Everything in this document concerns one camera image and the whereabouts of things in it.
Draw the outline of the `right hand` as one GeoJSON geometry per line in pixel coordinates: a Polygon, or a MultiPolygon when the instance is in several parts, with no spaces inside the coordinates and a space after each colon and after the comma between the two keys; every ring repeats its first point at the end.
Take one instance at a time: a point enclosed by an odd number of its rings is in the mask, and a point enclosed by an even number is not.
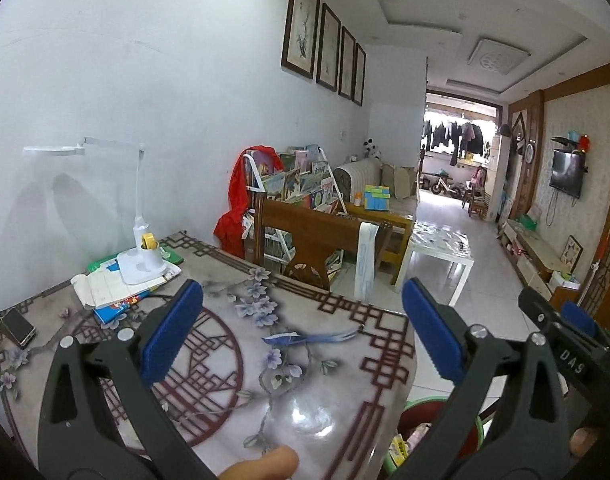
{"type": "Polygon", "coordinates": [[[289,446],[281,446],[258,460],[245,460],[224,470],[219,480],[285,480],[299,466],[299,456],[289,446]]]}

